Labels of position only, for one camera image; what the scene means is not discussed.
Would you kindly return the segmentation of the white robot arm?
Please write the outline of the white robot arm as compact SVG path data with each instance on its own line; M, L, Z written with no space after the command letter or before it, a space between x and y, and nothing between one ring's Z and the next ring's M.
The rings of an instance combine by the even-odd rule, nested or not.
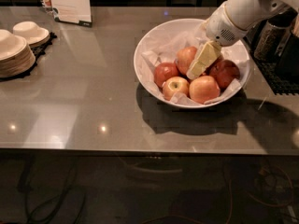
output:
M243 38L259 21L277 15L284 8L299 9L299 0L227 0L201 25L207 41L195 55L186 75L200 77L220 56Z

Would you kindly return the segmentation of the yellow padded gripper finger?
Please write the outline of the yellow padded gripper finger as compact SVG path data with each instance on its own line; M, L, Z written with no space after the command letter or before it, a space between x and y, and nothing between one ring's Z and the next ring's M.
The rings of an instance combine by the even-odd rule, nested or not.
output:
M187 78L194 80L200 77L220 56L221 46L216 41L207 41L196 52L186 73Z

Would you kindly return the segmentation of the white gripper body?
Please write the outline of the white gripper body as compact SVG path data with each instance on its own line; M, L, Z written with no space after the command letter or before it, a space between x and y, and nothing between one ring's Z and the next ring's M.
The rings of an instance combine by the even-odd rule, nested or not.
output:
M234 25L225 5L218 7L206 20L206 36L222 47L229 47L246 35L246 31Z

